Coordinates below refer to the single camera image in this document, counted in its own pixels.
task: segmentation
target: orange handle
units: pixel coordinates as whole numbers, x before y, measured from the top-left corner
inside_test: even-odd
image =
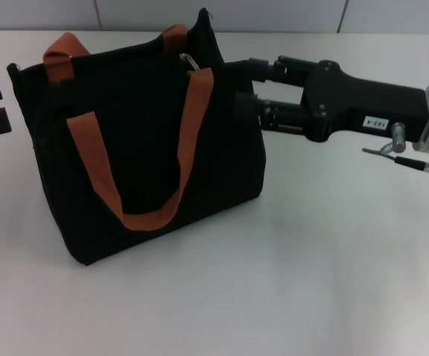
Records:
[[[183,24],[175,24],[162,33],[163,53],[179,53],[186,46],[187,30]]]
[[[86,113],[67,120],[67,126],[94,191],[129,230],[153,231],[162,228],[174,218],[178,210],[193,168],[199,129],[214,86],[213,72],[210,68],[189,73],[190,84],[179,130],[178,161],[181,168],[179,188],[157,211],[146,214],[126,214],[122,211],[122,199],[113,180],[96,114]]]
[[[62,80],[74,78],[71,57],[89,54],[76,36],[66,32],[43,55],[43,63],[50,83],[60,83]]]

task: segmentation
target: metal zipper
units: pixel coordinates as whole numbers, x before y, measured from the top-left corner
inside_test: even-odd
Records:
[[[186,53],[180,53],[179,58],[182,59],[182,61],[188,62],[191,67],[193,67],[194,70],[198,71],[201,70],[199,66],[194,61],[193,57]]]

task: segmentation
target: black tote bag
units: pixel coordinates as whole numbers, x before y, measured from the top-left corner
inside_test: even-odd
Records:
[[[106,53],[89,55],[65,34],[44,64],[8,73],[48,204],[80,263],[262,190],[259,123],[233,117],[236,92],[252,83],[243,62],[222,60],[206,9],[192,30]]]

